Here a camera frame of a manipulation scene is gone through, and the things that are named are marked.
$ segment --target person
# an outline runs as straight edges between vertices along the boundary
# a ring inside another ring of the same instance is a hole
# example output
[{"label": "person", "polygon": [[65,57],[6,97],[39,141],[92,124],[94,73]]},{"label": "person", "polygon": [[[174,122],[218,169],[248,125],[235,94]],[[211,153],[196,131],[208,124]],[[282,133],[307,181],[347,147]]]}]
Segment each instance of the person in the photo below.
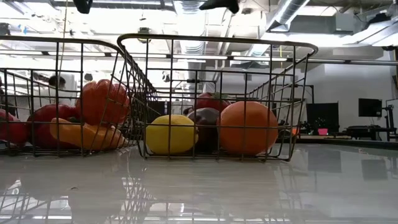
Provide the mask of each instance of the person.
[{"label": "person", "polygon": [[[16,108],[15,106],[9,102],[10,98],[8,98],[8,113],[13,116],[16,116]],[[6,93],[2,88],[0,88],[0,109],[6,110]]]},{"label": "person", "polygon": [[[60,97],[68,97],[70,94],[68,92],[62,91],[65,89],[65,85],[67,84],[66,80],[61,77],[59,77],[59,82],[58,82],[58,96]],[[49,87],[48,88],[40,88],[40,97],[38,93],[35,93],[35,98],[34,98],[34,110],[37,110],[41,108],[42,106],[48,105],[48,104],[55,104],[56,101],[56,86],[57,86],[57,76],[53,75],[49,79]],[[72,101],[71,99],[68,98],[59,98],[58,99],[59,104],[64,104],[64,105],[71,105]]]}]

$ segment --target pink object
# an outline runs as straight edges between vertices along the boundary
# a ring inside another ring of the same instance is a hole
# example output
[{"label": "pink object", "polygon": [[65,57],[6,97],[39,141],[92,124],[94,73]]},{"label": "pink object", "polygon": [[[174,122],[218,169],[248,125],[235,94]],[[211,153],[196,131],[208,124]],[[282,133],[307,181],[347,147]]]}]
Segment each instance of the pink object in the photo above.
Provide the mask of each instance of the pink object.
[{"label": "pink object", "polygon": [[327,128],[318,128],[318,133],[319,133],[319,135],[328,135],[328,129]]}]

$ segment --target yellow bell pepper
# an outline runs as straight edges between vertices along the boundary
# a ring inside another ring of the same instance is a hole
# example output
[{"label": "yellow bell pepper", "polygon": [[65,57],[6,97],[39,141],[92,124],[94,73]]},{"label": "yellow bell pepper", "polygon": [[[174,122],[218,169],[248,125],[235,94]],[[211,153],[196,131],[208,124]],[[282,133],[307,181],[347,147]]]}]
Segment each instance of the yellow bell pepper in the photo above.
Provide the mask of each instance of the yellow bell pepper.
[{"label": "yellow bell pepper", "polygon": [[[52,124],[50,124],[50,133],[53,138],[57,139],[57,119],[53,118],[51,122]],[[81,147],[80,124],[71,124],[71,122],[61,118],[59,118],[59,123],[60,141]],[[116,149],[121,147],[123,142],[124,137],[114,126],[105,128],[101,126],[92,126],[89,124],[83,125],[83,149],[90,150],[91,145],[93,145],[92,150],[94,151]]]}]

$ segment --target orange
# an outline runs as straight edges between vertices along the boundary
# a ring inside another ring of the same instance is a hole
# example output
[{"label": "orange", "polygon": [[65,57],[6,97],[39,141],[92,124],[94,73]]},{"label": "orange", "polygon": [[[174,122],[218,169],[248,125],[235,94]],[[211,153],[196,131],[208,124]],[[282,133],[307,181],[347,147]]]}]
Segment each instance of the orange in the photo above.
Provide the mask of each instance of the orange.
[{"label": "orange", "polygon": [[[244,126],[244,102],[239,101],[223,110],[221,126]],[[220,128],[220,143],[229,153],[256,155],[268,150],[278,137],[278,121],[268,107],[253,101],[246,102],[246,127]]]}]

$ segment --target computer monitor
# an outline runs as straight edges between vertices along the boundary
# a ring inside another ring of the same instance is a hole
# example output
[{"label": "computer monitor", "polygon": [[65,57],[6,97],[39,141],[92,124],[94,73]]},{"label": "computer monitor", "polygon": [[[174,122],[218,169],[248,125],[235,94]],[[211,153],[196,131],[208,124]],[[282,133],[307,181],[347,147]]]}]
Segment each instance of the computer monitor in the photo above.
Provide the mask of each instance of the computer monitor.
[{"label": "computer monitor", "polygon": [[360,117],[381,117],[382,100],[359,99],[358,101]]}]

